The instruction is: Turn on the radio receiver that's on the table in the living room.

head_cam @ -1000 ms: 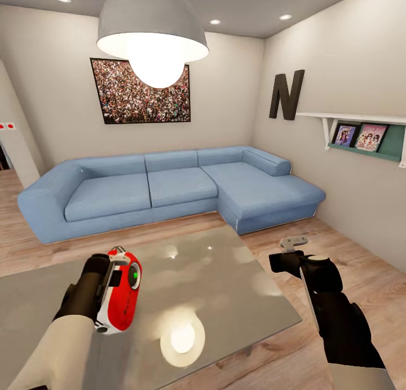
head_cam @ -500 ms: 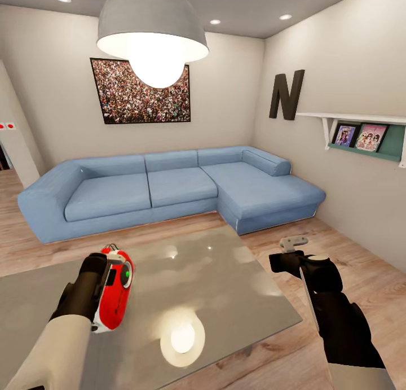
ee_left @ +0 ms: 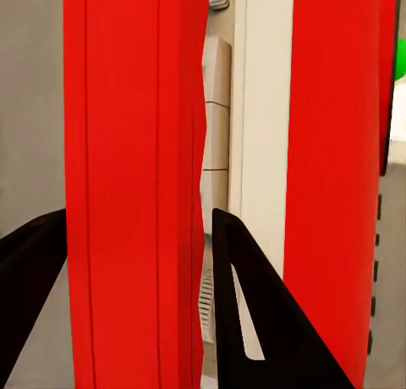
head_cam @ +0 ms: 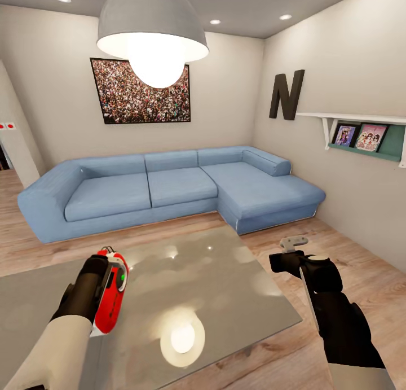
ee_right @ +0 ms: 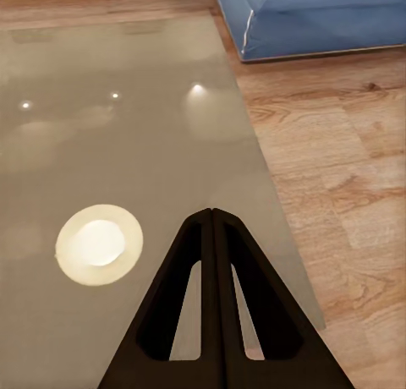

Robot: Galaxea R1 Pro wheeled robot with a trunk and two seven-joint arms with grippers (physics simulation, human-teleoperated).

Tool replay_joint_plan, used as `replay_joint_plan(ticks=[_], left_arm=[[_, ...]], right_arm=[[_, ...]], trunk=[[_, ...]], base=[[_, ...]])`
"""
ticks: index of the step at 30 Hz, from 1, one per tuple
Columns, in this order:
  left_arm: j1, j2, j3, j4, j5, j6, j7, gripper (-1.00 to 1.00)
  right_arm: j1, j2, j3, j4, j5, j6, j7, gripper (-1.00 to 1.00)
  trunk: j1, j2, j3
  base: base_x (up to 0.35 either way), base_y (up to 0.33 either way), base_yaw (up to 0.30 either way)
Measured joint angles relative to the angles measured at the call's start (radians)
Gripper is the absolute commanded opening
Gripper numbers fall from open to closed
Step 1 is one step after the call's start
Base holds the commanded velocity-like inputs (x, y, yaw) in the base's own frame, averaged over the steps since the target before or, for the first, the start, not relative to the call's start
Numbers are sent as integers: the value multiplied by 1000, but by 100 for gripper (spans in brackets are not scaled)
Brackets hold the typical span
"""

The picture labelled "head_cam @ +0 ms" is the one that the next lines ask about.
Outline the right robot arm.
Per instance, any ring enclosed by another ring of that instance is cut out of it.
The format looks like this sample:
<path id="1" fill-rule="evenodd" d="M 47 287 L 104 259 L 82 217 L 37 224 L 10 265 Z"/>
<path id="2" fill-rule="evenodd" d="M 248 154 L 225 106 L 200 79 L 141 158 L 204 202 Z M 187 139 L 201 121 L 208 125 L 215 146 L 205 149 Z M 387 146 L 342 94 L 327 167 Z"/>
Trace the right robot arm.
<path id="1" fill-rule="evenodd" d="M 334 390 L 396 390 L 360 307 L 348 301 L 338 268 L 326 256 L 305 255 L 294 246 L 304 235 L 281 238 L 281 253 L 270 255 L 273 273 L 287 271 L 302 279 L 324 350 Z"/>

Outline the radio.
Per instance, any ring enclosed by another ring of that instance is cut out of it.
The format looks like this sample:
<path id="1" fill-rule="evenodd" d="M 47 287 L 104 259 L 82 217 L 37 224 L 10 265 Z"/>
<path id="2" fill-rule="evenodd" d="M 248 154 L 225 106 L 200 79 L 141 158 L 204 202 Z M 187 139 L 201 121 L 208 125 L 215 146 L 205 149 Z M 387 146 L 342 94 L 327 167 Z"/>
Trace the radio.
<path id="1" fill-rule="evenodd" d="M 113 280 L 111 287 L 105 290 L 98 312 L 95 315 L 94 325 L 90 337 L 107 335 L 110 333 L 118 320 L 123 295 L 126 289 L 129 269 L 125 259 L 113 250 L 102 249 L 97 255 L 121 258 L 123 266 L 112 268 Z"/>

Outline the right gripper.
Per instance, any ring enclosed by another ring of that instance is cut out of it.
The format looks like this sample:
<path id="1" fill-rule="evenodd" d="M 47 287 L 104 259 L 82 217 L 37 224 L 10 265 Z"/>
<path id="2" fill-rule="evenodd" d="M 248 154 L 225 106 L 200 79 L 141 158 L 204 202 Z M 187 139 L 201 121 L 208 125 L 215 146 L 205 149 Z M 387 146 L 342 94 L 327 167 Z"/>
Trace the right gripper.
<path id="1" fill-rule="evenodd" d="M 309 255 L 305 255 L 301 250 L 296 250 L 294 253 L 277 253 L 275 255 L 270 255 L 269 258 L 272 272 L 282 273 L 284 271 L 287 271 L 289 274 L 295 276 L 291 272 L 291 260 L 295 256 L 309 256 Z"/>

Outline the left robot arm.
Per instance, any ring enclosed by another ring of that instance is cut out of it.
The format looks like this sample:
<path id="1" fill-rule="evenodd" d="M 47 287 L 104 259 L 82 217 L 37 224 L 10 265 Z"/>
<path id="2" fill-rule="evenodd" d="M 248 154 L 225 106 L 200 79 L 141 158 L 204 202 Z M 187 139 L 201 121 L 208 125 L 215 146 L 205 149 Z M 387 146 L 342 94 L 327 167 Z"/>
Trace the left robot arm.
<path id="1" fill-rule="evenodd" d="M 78 390 L 95 315 L 121 258 L 92 255 L 69 284 L 42 336 L 3 390 Z"/>

